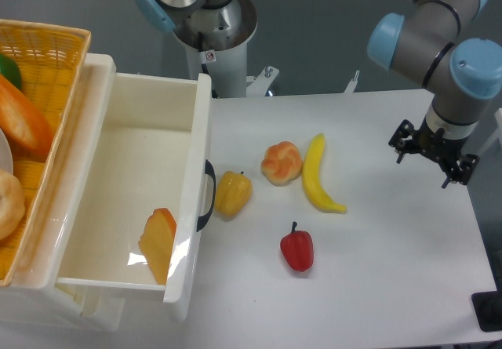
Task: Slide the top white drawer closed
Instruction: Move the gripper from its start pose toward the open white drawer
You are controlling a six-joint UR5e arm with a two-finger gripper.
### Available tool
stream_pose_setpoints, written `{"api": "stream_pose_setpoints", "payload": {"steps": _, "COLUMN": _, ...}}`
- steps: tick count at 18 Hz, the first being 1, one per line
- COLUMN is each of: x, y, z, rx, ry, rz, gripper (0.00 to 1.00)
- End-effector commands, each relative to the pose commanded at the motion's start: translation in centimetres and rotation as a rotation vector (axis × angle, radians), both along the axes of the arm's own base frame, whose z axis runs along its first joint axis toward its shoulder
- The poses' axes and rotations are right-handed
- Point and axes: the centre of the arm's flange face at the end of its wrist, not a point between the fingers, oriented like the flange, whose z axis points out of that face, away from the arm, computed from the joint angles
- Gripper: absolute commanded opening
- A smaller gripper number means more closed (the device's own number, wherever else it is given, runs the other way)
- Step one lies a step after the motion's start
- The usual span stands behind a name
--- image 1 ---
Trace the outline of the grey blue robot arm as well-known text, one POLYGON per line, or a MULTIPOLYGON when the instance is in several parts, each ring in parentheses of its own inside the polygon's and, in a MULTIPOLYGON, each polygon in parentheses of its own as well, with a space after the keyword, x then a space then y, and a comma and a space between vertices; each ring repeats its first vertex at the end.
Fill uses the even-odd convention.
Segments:
POLYGON ((399 159, 419 154, 445 173, 445 186, 468 184, 479 157, 462 148, 501 91, 501 47, 480 38, 460 41, 488 0, 412 0, 416 12, 389 13, 369 38, 371 60, 434 97, 419 127, 403 121, 389 144, 399 159))

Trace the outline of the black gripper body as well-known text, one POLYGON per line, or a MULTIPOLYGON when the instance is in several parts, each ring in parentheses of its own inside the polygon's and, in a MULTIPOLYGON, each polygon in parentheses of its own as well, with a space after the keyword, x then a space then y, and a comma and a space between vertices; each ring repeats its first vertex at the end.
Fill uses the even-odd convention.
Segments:
POLYGON ((433 133, 428 127, 420 127, 406 141, 409 154, 418 154, 437 163, 441 170, 458 170, 469 164, 469 156, 461 151, 464 140, 446 139, 444 129, 433 133))

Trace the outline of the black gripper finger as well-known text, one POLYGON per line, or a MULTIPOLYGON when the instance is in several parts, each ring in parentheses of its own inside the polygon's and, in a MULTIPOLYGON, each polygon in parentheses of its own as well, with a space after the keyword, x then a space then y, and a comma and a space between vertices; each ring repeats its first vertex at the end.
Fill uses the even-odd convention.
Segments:
POLYGON ((403 120, 398 128, 395 130, 388 145, 395 150, 398 155, 396 163, 400 164, 406 155, 415 153, 415 142, 413 136, 415 128, 413 124, 407 119, 403 120))
POLYGON ((474 154, 458 154, 442 159, 441 170, 446 175, 442 188, 447 188, 450 184, 467 186, 478 162, 479 156, 474 154))

